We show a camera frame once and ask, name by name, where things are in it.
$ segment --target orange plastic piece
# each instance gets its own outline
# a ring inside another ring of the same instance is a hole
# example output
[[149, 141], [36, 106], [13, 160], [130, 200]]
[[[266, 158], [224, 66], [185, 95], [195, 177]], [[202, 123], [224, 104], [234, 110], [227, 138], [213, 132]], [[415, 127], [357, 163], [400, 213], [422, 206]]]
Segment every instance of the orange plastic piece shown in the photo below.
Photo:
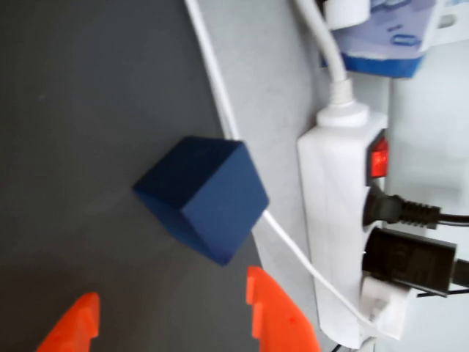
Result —
[[252, 336], [260, 352], [321, 351], [308, 319], [261, 268], [248, 268], [246, 301], [253, 306]]
[[100, 298], [87, 293], [60, 318], [36, 352], [89, 352], [99, 325]]

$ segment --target blue cube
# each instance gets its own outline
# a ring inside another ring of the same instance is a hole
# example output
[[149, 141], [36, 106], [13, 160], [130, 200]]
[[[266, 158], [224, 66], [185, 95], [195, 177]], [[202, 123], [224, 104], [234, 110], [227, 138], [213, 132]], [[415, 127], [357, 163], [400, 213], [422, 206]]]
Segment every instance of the blue cube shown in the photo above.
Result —
[[186, 137], [133, 187], [179, 241], [226, 265], [268, 198], [243, 142]]

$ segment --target cord strain relief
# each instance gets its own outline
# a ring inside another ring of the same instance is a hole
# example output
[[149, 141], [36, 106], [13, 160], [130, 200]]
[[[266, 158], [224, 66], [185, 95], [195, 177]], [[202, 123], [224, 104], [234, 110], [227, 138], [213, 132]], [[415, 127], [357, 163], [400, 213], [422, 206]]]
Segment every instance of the cord strain relief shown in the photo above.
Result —
[[399, 216], [399, 222], [402, 224], [426, 227], [428, 229], [434, 230], [437, 228], [440, 210], [441, 208], [439, 207], [404, 201], [402, 203], [402, 211]]
[[330, 103], [332, 105], [343, 105], [352, 103], [355, 100], [353, 94], [352, 79], [347, 78], [343, 81], [332, 82], [330, 84]]

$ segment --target dark gray floor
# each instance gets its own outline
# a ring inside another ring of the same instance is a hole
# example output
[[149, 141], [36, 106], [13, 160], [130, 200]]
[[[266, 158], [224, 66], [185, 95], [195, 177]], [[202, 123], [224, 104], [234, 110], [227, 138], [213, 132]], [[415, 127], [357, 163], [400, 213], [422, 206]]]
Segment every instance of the dark gray floor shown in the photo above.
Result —
[[256, 351], [252, 239], [221, 268], [130, 191], [182, 136], [221, 136], [183, 1], [0, 9], [0, 351], [33, 351], [88, 290], [93, 351]]

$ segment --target black plug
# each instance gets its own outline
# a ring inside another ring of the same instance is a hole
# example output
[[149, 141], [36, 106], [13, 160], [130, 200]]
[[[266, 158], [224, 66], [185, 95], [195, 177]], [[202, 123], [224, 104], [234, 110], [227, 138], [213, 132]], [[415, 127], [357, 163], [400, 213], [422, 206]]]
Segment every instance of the black plug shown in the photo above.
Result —
[[458, 285], [469, 283], [467, 262], [455, 263], [455, 257], [453, 243], [375, 228], [366, 244], [362, 269], [377, 279], [446, 297], [451, 280]]
[[400, 222], [434, 230], [437, 228], [440, 210], [439, 207], [409, 202], [399, 196], [388, 196], [376, 183], [372, 183], [363, 211], [363, 225], [375, 221], [388, 224]]

